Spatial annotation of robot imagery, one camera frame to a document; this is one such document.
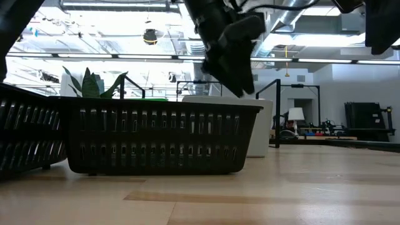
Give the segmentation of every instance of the doorway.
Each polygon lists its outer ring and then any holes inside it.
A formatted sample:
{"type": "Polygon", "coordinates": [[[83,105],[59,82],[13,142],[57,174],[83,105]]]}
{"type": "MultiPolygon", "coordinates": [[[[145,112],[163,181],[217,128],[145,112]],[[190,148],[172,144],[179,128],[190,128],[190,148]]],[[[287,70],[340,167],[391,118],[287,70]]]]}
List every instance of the doorway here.
{"type": "Polygon", "coordinates": [[[304,118],[307,124],[314,121],[312,99],[294,99],[294,107],[302,108],[302,112],[304,113],[304,118]]]}

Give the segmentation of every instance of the black equipment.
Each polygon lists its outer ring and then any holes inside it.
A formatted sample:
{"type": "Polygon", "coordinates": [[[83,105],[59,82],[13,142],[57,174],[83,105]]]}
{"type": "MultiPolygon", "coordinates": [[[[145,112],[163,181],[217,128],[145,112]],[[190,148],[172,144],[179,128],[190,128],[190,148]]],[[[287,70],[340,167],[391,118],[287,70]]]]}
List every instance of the black equipment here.
{"type": "Polygon", "coordinates": [[[263,13],[241,13],[222,0],[189,0],[185,5],[206,46],[205,73],[240,97],[254,92],[250,56],[253,39],[266,31],[263,13]]]}
{"type": "Polygon", "coordinates": [[[394,135],[392,107],[381,109],[379,103],[347,102],[344,103],[347,127],[350,135],[362,141],[389,141],[388,134],[394,135]],[[387,113],[388,129],[382,113],[387,113]]]}

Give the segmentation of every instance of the lamp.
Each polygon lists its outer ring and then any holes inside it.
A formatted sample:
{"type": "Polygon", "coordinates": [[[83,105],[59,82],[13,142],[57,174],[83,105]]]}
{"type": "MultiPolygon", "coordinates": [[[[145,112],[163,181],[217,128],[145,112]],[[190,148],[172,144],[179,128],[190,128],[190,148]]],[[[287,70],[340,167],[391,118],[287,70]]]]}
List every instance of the lamp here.
{"type": "Polygon", "coordinates": [[[301,107],[290,108],[288,120],[294,121],[294,134],[299,136],[297,121],[304,120],[303,109],[301,107]]]}

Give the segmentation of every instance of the black stand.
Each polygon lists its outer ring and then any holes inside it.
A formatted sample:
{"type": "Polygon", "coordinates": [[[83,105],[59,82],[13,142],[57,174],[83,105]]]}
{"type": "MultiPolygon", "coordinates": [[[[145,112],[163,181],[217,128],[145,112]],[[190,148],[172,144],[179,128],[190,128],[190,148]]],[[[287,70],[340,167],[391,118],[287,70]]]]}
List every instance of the black stand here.
{"type": "Polygon", "coordinates": [[[119,98],[120,99],[124,99],[124,97],[125,97],[125,80],[129,81],[131,84],[133,84],[135,87],[139,88],[142,91],[143,99],[146,97],[146,91],[125,75],[125,76],[123,76],[123,79],[121,80],[121,86],[119,88],[119,98]]]}
{"type": "Polygon", "coordinates": [[[219,84],[221,86],[221,97],[223,96],[223,84],[219,81],[176,81],[176,101],[178,101],[179,93],[182,91],[179,90],[179,84],[186,83],[186,84],[219,84]]]}
{"type": "Polygon", "coordinates": [[[318,85],[303,85],[303,84],[281,84],[280,79],[276,79],[273,82],[269,83],[267,86],[262,88],[259,92],[256,93],[256,99],[259,99],[260,93],[276,84],[276,100],[275,100],[275,148],[280,147],[280,132],[281,132],[281,87],[290,87],[290,88],[317,88],[317,98],[318,98],[318,124],[321,125],[321,95],[320,95],[320,87],[318,85]]]}

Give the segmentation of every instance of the lamp shade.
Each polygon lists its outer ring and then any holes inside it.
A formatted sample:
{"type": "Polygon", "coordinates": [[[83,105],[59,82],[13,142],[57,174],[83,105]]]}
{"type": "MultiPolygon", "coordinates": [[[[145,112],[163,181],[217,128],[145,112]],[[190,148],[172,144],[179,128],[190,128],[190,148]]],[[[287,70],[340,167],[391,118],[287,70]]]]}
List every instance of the lamp shade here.
{"type": "Polygon", "coordinates": [[[303,109],[301,107],[290,108],[288,120],[293,120],[293,121],[304,120],[303,109]]]}

